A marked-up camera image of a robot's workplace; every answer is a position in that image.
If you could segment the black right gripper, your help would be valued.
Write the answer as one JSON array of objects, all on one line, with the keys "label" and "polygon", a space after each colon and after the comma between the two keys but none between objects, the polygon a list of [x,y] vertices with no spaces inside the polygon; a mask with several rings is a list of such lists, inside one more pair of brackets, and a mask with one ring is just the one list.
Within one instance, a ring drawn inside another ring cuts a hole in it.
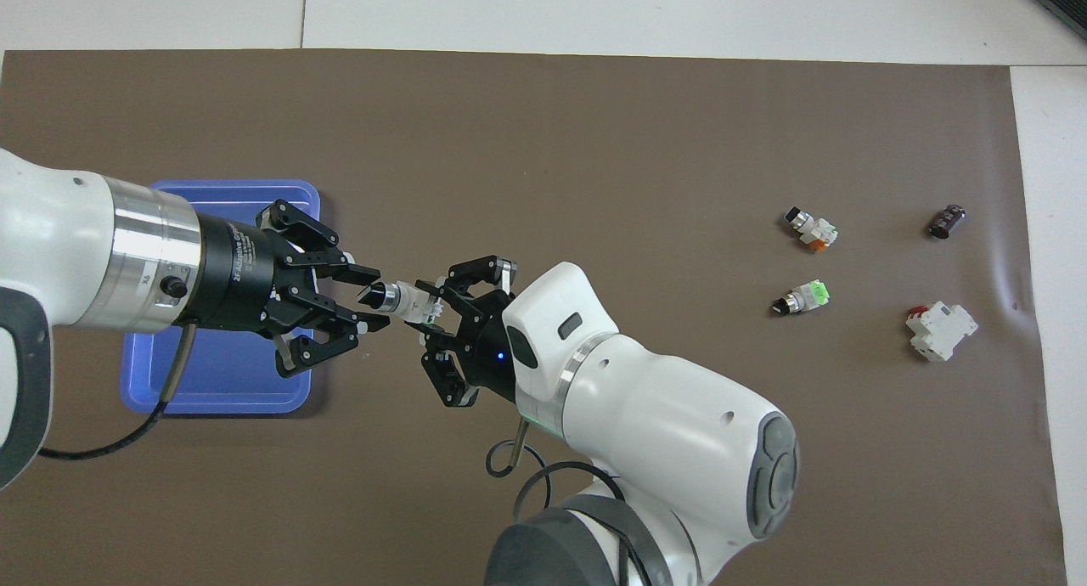
[{"label": "black right gripper", "polygon": [[[422,366],[445,407],[473,407],[478,387],[505,400],[515,399],[515,373],[502,314],[516,299],[512,291],[516,273],[513,260],[485,255],[450,266],[446,280],[436,287],[436,302],[467,313],[455,334],[435,324],[422,326]],[[470,288],[480,283],[493,290],[471,296]],[[463,374],[457,365],[461,357]]]}]

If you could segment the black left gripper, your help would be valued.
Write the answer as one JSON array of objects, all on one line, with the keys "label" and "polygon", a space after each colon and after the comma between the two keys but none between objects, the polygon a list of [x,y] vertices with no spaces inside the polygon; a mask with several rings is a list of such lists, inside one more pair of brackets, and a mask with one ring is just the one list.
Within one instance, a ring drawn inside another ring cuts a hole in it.
[{"label": "black left gripper", "polygon": [[380,270],[357,264],[342,251],[336,230],[287,200],[275,200],[260,211],[259,228],[213,215],[197,219],[201,238],[197,325],[210,331],[272,332],[279,376],[299,375],[350,352],[362,335],[391,323],[386,315],[350,310],[314,290],[275,290],[280,278],[370,285],[382,276]]}]

